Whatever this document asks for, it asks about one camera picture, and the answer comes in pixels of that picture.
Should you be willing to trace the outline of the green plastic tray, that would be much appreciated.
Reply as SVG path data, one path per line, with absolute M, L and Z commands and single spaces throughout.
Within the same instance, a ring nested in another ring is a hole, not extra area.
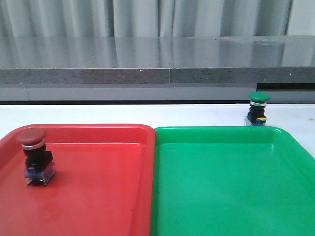
M 156 132 L 151 235 L 314 235 L 315 160 L 288 132 Z

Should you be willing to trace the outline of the red mushroom push button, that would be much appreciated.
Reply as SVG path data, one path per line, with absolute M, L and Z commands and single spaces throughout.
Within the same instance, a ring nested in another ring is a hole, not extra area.
M 46 135 L 46 130 L 42 128 L 28 128 L 16 137 L 26 156 L 26 185 L 47 185 L 56 172 L 53 155 L 46 150 Z

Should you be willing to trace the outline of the red plastic tray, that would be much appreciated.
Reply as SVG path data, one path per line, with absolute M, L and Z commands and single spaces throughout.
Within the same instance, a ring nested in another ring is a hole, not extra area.
M 0 141 L 3 236 L 147 236 L 155 131 L 140 124 L 44 124 L 55 175 L 26 185 L 16 136 Z

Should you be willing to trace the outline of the green mushroom push button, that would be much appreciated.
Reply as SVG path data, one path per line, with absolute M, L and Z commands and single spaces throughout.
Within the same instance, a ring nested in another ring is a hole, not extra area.
M 249 94 L 249 111 L 245 117 L 245 126 L 265 126 L 267 117 L 265 107 L 270 96 L 264 92 Z

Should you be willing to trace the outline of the grey pleated curtain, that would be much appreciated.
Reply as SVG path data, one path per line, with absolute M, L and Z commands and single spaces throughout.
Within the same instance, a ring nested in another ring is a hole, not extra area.
M 3 0 L 2 37 L 285 35 L 290 0 Z

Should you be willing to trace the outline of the grey stone countertop bench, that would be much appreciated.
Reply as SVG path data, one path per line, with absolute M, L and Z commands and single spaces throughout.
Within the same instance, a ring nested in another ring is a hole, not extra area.
M 314 103 L 312 36 L 4 37 L 2 103 Z

